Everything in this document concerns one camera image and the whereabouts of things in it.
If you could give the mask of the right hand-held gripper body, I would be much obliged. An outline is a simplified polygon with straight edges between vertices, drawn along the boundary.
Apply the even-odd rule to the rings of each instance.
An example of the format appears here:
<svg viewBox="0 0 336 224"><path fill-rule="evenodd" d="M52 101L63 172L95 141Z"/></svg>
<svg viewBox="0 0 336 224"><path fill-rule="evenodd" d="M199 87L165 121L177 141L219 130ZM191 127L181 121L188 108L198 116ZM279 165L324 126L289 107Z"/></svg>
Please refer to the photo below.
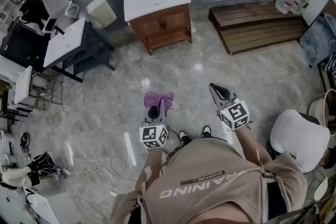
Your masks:
<svg viewBox="0 0 336 224"><path fill-rule="evenodd" d="M250 113L246 102L235 96L217 109L224 131L235 131L249 123Z"/></svg>

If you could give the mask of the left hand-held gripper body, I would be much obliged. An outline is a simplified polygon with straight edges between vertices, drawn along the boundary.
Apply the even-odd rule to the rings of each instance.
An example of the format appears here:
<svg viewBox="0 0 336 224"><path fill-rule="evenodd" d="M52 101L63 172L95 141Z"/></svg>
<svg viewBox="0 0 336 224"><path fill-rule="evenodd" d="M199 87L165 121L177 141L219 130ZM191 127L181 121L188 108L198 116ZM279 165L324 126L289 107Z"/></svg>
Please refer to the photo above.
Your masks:
<svg viewBox="0 0 336 224"><path fill-rule="evenodd" d="M147 152L155 148L163 148L169 136L169 129L164 121L142 123L139 128L140 142Z"/></svg>

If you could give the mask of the purple cloth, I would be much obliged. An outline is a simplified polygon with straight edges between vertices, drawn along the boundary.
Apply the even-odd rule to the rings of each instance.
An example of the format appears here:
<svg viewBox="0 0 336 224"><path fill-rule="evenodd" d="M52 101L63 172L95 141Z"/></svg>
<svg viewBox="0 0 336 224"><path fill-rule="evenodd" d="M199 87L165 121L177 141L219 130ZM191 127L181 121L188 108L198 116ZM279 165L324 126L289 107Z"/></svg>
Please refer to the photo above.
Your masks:
<svg viewBox="0 0 336 224"><path fill-rule="evenodd" d="M173 106L174 93L158 94L152 91L147 92L144 96L144 106L146 108L151 108L152 106L159 108L161 100L164 101L164 111L167 112Z"/></svg>

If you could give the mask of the person's right forearm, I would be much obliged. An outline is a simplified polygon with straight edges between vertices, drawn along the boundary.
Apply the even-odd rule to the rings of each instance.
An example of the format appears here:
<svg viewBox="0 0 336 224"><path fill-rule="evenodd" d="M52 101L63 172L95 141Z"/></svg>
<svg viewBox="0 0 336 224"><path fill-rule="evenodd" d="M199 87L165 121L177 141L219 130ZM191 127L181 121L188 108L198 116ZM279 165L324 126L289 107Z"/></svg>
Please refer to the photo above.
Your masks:
<svg viewBox="0 0 336 224"><path fill-rule="evenodd" d="M269 153L257 142L247 126L236 129L235 134L248 161L259 166L272 161Z"/></svg>

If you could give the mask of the person's left forearm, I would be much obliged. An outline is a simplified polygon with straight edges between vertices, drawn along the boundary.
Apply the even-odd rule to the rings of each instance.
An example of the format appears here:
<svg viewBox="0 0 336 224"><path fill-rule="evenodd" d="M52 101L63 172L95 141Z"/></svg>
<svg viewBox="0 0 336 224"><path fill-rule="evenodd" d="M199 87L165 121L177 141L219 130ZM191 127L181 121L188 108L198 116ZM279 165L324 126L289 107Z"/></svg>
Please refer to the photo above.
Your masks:
<svg viewBox="0 0 336 224"><path fill-rule="evenodd" d="M163 148L152 148L150 149L144 168L150 167L152 170L161 168Z"/></svg>

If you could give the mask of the person's left shoe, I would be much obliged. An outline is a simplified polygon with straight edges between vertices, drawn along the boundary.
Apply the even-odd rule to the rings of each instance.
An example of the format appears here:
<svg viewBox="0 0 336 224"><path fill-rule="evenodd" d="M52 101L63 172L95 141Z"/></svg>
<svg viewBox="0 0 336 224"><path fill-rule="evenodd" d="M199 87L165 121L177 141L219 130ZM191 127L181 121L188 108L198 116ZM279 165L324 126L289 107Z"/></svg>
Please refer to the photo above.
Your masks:
<svg viewBox="0 0 336 224"><path fill-rule="evenodd" d="M185 131L179 131L178 139L182 146L186 146L188 143L192 141Z"/></svg>

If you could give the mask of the person's beige shirt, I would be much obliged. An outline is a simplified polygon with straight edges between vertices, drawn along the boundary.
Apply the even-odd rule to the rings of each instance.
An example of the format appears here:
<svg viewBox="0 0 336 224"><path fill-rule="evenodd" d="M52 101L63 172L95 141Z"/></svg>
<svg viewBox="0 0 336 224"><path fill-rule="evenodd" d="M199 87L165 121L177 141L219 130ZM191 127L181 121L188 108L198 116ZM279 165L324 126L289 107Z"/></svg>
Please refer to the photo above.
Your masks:
<svg viewBox="0 0 336 224"><path fill-rule="evenodd" d="M302 208L307 182L291 156L265 164L242 158L227 142L199 138L181 148L163 175L122 195L111 224L263 224Z"/></svg>

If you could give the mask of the wooden slatted platform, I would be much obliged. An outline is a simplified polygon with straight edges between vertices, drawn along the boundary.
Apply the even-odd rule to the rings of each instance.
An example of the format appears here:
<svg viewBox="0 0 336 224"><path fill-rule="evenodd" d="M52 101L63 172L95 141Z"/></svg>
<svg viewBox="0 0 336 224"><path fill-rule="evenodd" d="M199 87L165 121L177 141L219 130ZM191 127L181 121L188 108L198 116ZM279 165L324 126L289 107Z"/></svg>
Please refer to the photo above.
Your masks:
<svg viewBox="0 0 336 224"><path fill-rule="evenodd" d="M229 55L298 40L308 28L302 16L271 2L212 7L208 17Z"/></svg>

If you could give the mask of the round beige bucket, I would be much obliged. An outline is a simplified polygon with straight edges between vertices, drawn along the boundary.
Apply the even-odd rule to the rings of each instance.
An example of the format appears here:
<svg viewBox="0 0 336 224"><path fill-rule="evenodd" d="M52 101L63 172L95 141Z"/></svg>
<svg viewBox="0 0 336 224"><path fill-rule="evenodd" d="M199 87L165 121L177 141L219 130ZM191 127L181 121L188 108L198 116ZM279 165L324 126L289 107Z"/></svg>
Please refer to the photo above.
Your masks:
<svg viewBox="0 0 336 224"><path fill-rule="evenodd" d="M313 98L308 114L319 124L329 129L330 136L336 136L336 90L329 89Z"/></svg>

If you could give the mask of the black white striped fabric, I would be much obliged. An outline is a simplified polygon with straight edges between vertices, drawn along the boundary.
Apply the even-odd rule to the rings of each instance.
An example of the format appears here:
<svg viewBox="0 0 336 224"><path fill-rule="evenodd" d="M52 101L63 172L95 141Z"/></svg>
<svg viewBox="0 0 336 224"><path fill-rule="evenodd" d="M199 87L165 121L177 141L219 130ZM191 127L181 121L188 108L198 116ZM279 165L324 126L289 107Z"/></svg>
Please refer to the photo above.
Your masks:
<svg viewBox="0 0 336 224"><path fill-rule="evenodd" d="M325 72L331 72L336 77L336 51L321 61L318 67Z"/></svg>

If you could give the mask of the clear plastic bag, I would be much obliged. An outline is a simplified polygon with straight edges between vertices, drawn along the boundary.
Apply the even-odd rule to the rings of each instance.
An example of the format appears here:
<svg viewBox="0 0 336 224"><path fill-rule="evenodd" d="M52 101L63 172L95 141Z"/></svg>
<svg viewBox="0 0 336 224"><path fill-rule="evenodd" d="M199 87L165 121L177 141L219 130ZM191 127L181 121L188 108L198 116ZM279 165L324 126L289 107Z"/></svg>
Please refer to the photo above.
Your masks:
<svg viewBox="0 0 336 224"><path fill-rule="evenodd" d="M336 19L320 14L299 40L300 48L310 67L317 66L336 52Z"/></svg>

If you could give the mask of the white rectangular basin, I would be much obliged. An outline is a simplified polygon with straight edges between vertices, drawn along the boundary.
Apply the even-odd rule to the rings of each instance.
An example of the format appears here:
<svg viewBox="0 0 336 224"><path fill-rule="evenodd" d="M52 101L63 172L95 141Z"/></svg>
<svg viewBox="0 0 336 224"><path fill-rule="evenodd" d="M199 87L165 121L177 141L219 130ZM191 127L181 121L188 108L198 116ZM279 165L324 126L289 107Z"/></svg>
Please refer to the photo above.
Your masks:
<svg viewBox="0 0 336 224"><path fill-rule="evenodd" d="M81 45L82 35L86 23L81 18L64 30L64 34L57 34L52 38L47 47L43 67L47 68L65 54L73 51Z"/></svg>

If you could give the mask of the cream plastic trash bin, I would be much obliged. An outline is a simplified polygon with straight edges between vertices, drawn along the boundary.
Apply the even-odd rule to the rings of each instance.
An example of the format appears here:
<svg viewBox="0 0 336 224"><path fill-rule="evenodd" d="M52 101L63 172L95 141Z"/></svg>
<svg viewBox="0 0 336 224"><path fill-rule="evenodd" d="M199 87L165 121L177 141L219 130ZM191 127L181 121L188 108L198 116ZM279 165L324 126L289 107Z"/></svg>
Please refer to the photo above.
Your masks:
<svg viewBox="0 0 336 224"><path fill-rule="evenodd" d="M117 16L110 7L107 0L93 0L86 8L87 13L93 17L104 28L111 25Z"/></svg>

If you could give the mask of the white mesh office chair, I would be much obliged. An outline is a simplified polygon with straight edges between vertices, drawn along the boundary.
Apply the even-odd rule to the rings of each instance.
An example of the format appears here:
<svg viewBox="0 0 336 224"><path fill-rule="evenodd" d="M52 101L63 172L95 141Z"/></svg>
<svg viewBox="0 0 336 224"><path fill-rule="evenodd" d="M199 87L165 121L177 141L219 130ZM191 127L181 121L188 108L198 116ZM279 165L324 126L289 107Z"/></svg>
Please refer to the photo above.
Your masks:
<svg viewBox="0 0 336 224"><path fill-rule="evenodd" d="M43 0L43 4L49 15L42 29L45 34L52 33L56 21L61 17L77 18L79 6L71 0Z"/></svg>

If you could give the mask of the white cubby shelf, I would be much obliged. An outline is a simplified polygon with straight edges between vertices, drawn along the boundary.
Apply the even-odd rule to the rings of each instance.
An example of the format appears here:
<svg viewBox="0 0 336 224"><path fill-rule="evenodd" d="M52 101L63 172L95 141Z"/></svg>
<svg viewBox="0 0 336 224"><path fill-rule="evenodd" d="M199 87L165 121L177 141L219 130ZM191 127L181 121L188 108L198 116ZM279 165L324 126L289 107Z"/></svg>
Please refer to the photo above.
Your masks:
<svg viewBox="0 0 336 224"><path fill-rule="evenodd" d="M17 17L20 0L0 0L0 23L9 26Z"/></svg>

